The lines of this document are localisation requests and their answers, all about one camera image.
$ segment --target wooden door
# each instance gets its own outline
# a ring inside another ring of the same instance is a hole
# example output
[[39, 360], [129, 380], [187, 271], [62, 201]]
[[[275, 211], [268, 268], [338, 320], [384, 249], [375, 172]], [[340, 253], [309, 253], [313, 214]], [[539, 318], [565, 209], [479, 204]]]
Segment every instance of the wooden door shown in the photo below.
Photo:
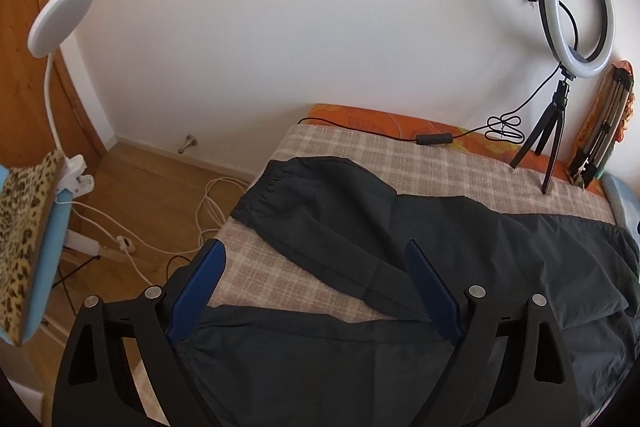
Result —
[[[27, 49], [27, 36], [39, 11], [38, 0], [0, 0], [0, 164], [6, 167], [36, 165], [55, 147], [44, 108], [47, 59], [33, 58]], [[55, 70], [51, 106], [66, 156], [82, 154], [87, 172], [94, 174], [98, 151]]]

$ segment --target baseboard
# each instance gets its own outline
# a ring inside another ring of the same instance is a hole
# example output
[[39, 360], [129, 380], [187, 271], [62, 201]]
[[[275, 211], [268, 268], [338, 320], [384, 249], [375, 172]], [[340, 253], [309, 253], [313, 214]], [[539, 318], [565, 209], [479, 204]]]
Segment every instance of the baseboard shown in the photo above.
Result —
[[104, 144], [104, 148], [107, 150], [111, 150], [113, 148], [114, 145], [116, 145], [116, 143], [118, 143], [118, 137], [113, 135], [111, 136], [110, 139], [108, 139], [105, 142], [102, 142]]
[[260, 172], [250, 172], [244, 169], [239, 169], [234, 166], [207, 162], [204, 160], [200, 160], [198, 158], [193, 158], [192, 156], [187, 156], [184, 154], [178, 154], [175, 152], [166, 151], [164, 149], [160, 149], [159, 147], [148, 145], [146, 143], [137, 142], [135, 140], [130, 140], [122, 136], [116, 136], [115, 138], [117, 142], [121, 142], [126, 145], [130, 145], [132, 147], [137, 147], [138, 149], [149, 151], [154, 154], [164, 156], [165, 158], [178, 160], [178, 162], [187, 163], [189, 165], [195, 165], [196, 167], [201, 167], [209, 171], [217, 172], [218, 174], [222, 174], [223, 176], [232, 176], [234, 178], [238, 178], [239, 180], [242, 180], [248, 183], [253, 182], [258, 176], [258, 174], [260, 174]]

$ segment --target light blue pillow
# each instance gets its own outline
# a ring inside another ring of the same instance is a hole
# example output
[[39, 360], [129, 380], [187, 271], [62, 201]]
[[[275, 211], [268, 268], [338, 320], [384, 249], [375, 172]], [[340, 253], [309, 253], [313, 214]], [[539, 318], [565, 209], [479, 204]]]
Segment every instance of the light blue pillow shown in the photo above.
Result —
[[600, 179], [607, 195], [616, 224], [627, 229], [640, 248], [640, 201], [629, 185], [605, 172]]

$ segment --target white desk lamp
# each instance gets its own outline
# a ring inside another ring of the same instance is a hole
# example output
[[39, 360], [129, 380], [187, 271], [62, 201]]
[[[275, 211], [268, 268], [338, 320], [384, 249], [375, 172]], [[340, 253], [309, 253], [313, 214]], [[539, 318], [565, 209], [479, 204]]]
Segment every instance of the white desk lamp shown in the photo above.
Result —
[[[60, 136], [56, 128], [56, 122], [51, 110], [50, 82], [51, 69], [53, 67], [53, 54], [56, 48], [71, 35], [80, 21], [84, 18], [91, 7], [93, 0], [50, 0], [34, 20], [29, 31], [27, 47], [36, 58], [47, 57], [47, 68], [44, 73], [44, 103], [47, 111], [47, 120], [56, 147], [62, 152]], [[56, 193], [62, 192], [65, 188], [69, 190], [74, 198], [82, 196], [94, 189], [94, 178], [82, 174], [86, 169], [86, 163], [82, 155], [66, 159], [66, 166], [63, 169]]]

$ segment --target wooden floor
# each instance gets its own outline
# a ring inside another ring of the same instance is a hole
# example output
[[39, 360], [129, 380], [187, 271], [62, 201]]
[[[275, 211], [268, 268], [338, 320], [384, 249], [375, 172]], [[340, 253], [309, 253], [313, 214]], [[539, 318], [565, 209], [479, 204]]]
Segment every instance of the wooden floor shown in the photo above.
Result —
[[[89, 194], [88, 204], [106, 212], [154, 247], [171, 252], [192, 250], [197, 248], [195, 211], [207, 182], [216, 177], [219, 174], [207, 169], [120, 143], [101, 159], [95, 175], [95, 189]], [[241, 194], [239, 187], [226, 182], [217, 183], [209, 193], [225, 216], [228, 216]], [[112, 235], [130, 236], [91, 210], [86, 210], [84, 215], [105, 227]], [[214, 225], [204, 212], [200, 213], [200, 222], [204, 229]], [[117, 245], [89, 223], [83, 222], [80, 232], [97, 239], [105, 247], [117, 250]], [[134, 257], [150, 261], [156, 266], [153, 270], [143, 269], [143, 274], [153, 283], [164, 284], [166, 263], [171, 256], [151, 250], [139, 241], [136, 241], [136, 249]], [[195, 252], [186, 254], [186, 257], [193, 255]], [[170, 274], [180, 263], [185, 261], [175, 259], [172, 262]], [[61, 261], [60, 267], [65, 273], [74, 266]], [[99, 295], [107, 302], [129, 299], [139, 295], [146, 286], [130, 264], [108, 259], [93, 261], [69, 278], [67, 283], [76, 310], [89, 295]], [[74, 315], [62, 285], [53, 289], [47, 312], [63, 326], [71, 327]], [[135, 342], [127, 342], [126, 347], [130, 365], [135, 367], [140, 359]], [[51, 397], [62, 347], [38, 330], [33, 339], [25, 344], [25, 349], [47, 394], [43, 423], [50, 425]]]

